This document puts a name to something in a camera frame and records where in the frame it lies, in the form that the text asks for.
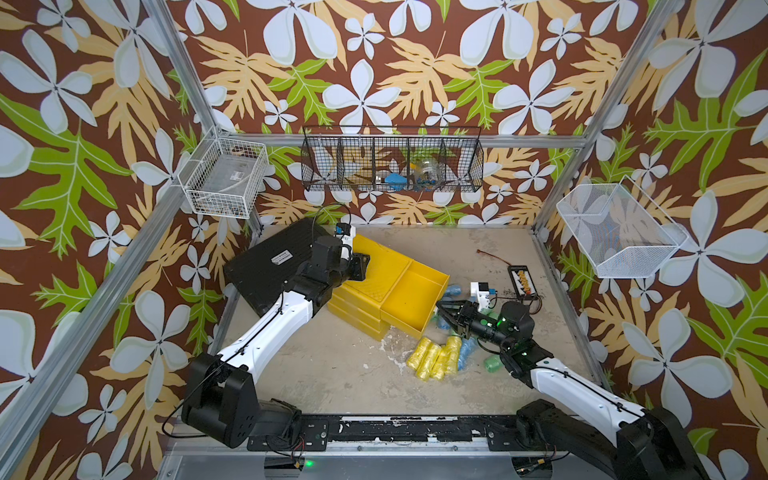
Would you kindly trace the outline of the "yellow top drawer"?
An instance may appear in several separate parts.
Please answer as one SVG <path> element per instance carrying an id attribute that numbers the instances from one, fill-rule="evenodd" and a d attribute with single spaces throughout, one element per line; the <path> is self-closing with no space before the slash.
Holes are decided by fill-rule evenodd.
<path id="1" fill-rule="evenodd" d="M 413 338 L 421 338 L 449 280 L 443 272 L 411 262 L 384 300 L 381 319 Z"/>

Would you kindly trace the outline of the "yellow plastic drawer cabinet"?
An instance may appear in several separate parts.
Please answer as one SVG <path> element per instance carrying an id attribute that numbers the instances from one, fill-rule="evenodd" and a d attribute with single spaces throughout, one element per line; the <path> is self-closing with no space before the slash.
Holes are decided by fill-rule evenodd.
<path id="1" fill-rule="evenodd" d="M 362 235 L 353 240 L 353 250 L 370 257 L 365 279 L 345 281 L 334 290 L 327 307 L 347 324 L 379 341 L 391 328 L 383 317 L 384 303 L 412 259 Z"/>

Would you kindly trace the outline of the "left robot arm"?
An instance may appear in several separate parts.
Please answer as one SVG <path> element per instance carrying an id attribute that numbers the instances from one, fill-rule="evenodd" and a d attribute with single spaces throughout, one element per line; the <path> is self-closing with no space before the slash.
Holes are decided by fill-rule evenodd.
<path id="1" fill-rule="evenodd" d="M 193 359 L 179 405 L 184 424 L 230 448 L 251 437 L 275 450 L 296 448 L 301 411 L 275 399 L 260 401 L 256 383 L 275 354 L 329 302 L 336 288 L 366 278 L 370 256 L 354 250 L 355 236 L 355 228 L 347 225 L 314 240 L 311 258 L 284 283 L 263 318 L 218 353 Z"/>

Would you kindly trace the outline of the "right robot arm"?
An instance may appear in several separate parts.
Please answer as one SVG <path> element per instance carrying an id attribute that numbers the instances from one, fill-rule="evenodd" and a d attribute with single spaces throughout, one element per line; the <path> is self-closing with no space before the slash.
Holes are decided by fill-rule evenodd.
<path id="1" fill-rule="evenodd" d="M 459 336 L 496 346 L 510 376 L 540 393 L 515 414 L 519 445 L 565 451 L 613 479 L 707 478 L 674 414 L 623 400 L 575 373 L 535 341 L 527 306 L 508 301 L 493 318 L 476 302 L 446 300 L 437 312 Z"/>

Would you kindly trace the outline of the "green trash bag roll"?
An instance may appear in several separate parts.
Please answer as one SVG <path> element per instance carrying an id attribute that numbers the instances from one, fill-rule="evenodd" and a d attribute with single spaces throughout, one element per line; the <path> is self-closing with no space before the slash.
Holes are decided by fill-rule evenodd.
<path id="1" fill-rule="evenodd" d="M 484 368 L 488 373 L 495 373 L 503 367 L 503 363 L 498 355 L 493 355 L 485 359 Z"/>

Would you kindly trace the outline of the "black plastic tool case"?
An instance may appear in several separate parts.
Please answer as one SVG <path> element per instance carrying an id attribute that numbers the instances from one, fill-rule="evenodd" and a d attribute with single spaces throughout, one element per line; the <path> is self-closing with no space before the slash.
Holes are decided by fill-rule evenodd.
<path id="1" fill-rule="evenodd" d="M 280 297 L 283 283 L 311 259 L 312 242 L 327 234 L 311 218 L 275 230 L 226 263 L 225 279 L 257 315 L 264 315 Z"/>

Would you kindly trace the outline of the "white mesh basket right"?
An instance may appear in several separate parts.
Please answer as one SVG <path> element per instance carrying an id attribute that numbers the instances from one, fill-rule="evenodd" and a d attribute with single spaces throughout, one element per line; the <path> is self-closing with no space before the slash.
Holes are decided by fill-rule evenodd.
<path id="1" fill-rule="evenodd" d="M 688 240 L 685 228 L 628 176 L 584 180 L 556 209 L 600 279 L 653 276 Z"/>

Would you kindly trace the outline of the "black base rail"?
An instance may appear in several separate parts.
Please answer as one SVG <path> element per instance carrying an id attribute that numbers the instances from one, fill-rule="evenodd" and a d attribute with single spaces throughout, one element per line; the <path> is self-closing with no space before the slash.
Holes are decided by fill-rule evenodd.
<path id="1" fill-rule="evenodd" d="M 298 411 L 288 424 L 256 427 L 246 440 L 250 451 L 294 454 L 328 452 L 333 446 L 367 444 L 407 447 L 479 443 L 492 452 L 557 452 L 532 423 L 514 414 L 364 415 Z"/>

